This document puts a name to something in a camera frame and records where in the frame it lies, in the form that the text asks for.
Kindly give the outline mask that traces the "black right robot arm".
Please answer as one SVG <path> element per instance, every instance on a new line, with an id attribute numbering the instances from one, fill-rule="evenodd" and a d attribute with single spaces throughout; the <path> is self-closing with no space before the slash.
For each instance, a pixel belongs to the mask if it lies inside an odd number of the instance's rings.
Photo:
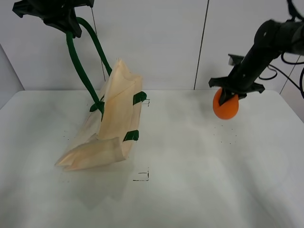
<path id="1" fill-rule="evenodd" d="M 304 54 L 304 23 L 268 20 L 256 32 L 254 44 L 245 57 L 230 54 L 233 69 L 227 77 L 211 78 L 210 87 L 221 87 L 218 104 L 235 96 L 243 99 L 248 93 L 262 93 L 265 88 L 255 80 L 269 64 L 283 53 Z"/>

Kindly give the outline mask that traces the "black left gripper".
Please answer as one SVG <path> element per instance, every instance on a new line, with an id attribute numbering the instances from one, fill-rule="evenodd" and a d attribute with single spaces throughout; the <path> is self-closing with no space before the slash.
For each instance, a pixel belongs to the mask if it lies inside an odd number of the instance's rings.
<path id="1" fill-rule="evenodd" d="M 81 37 L 82 30 L 76 19 L 75 8 L 94 6 L 94 0 L 21 0 L 15 2 L 12 11 L 20 18 L 31 15 L 41 18 L 50 27 L 73 37 Z"/>

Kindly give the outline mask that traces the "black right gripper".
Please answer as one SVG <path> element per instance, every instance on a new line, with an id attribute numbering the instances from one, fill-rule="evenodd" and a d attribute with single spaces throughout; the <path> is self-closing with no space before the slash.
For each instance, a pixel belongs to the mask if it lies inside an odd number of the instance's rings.
<path id="1" fill-rule="evenodd" d="M 259 69 L 254 70 L 252 66 L 238 64 L 233 67 L 228 76 L 211 78 L 209 86 L 221 88 L 218 104 L 222 106 L 233 95 L 238 95 L 238 99 L 243 99 L 248 93 L 264 92 L 265 87 L 262 84 L 255 83 L 260 74 Z"/>

